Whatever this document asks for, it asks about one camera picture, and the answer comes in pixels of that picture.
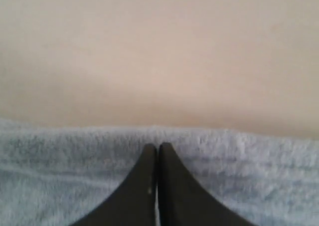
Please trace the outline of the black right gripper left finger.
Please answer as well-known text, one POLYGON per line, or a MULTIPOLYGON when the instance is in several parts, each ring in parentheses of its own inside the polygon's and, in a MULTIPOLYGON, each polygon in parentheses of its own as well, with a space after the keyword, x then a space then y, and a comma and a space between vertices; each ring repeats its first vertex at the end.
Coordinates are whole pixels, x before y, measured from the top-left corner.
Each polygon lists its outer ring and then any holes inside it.
POLYGON ((74 226, 154 226, 157 149, 146 144, 124 181, 74 226))

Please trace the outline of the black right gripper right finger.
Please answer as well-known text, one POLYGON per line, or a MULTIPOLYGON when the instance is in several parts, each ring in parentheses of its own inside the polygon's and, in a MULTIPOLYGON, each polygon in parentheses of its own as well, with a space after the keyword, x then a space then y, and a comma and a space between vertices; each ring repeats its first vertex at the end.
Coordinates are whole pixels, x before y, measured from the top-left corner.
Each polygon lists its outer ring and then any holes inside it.
POLYGON ((158 203, 162 226, 252 225, 210 195, 167 142, 159 147, 158 203))

